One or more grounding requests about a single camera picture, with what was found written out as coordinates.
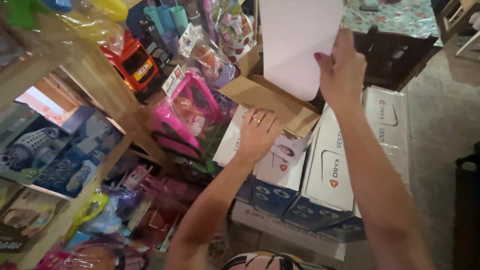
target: green plastic toy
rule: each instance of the green plastic toy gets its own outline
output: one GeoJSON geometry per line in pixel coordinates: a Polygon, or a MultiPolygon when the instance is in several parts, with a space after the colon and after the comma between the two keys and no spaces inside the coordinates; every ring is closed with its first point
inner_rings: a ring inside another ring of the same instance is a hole
{"type": "Polygon", "coordinates": [[[35,29],[34,14],[36,12],[48,13],[50,9],[40,0],[8,0],[7,23],[25,30],[35,29]]]}

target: tile floor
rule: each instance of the tile floor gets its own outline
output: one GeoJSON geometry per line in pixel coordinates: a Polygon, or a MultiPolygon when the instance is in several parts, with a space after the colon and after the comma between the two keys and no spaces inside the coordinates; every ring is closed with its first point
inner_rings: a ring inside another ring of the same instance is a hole
{"type": "MultiPolygon", "coordinates": [[[[453,38],[402,91],[410,122],[410,189],[438,270],[452,268],[454,161],[480,141],[479,54],[466,51],[456,58],[458,49],[453,38]]],[[[213,263],[216,269],[232,255],[258,249],[294,254],[338,270],[375,268],[368,241],[348,244],[342,262],[243,225],[232,229],[231,249],[213,263]]]]}

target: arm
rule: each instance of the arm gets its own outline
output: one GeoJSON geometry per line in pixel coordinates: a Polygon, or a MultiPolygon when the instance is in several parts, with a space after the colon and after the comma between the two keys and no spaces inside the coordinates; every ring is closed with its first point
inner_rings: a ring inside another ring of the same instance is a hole
{"type": "Polygon", "coordinates": [[[208,243],[220,228],[243,181],[270,151],[282,129],[272,112],[251,109],[245,113],[239,149],[183,217],[167,253],[167,270],[206,269],[208,243]]]}
{"type": "Polygon", "coordinates": [[[353,48],[352,32],[341,29],[332,57],[315,58],[321,67],[321,92],[340,125],[355,201],[377,267],[434,269],[412,200],[360,105],[366,62],[353,48]]]}

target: floral tablecloth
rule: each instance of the floral tablecloth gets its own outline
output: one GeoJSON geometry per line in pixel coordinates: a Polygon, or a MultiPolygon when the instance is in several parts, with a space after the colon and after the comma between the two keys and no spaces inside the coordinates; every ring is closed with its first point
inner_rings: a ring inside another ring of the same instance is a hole
{"type": "MultiPolygon", "coordinates": [[[[426,38],[430,34],[440,37],[438,25],[430,0],[378,0],[379,11],[360,10],[365,0],[348,0],[345,6],[343,25],[353,31],[367,33],[372,25],[381,32],[399,33],[426,38]]],[[[438,38],[435,46],[443,47],[438,38]]]]}

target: hand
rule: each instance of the hand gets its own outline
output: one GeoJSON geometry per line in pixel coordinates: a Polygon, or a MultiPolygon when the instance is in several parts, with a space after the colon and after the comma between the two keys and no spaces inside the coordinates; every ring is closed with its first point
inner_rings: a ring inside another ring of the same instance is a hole
{"type": "Polygon", "coordinates": [[[235,156],[254,166],[268,154],[283,127],[278,115],[272,111],[258,108],[248,110],[243,116],[240,146],[235,156]]]}
{"type": "Polygon", "coordinates": [[[315,53],[320,66],[320,91],[335,110],[360,105],[367,62],[353,46],[353,33],[342,28],[336,36],[332,55],[315,53]]]}

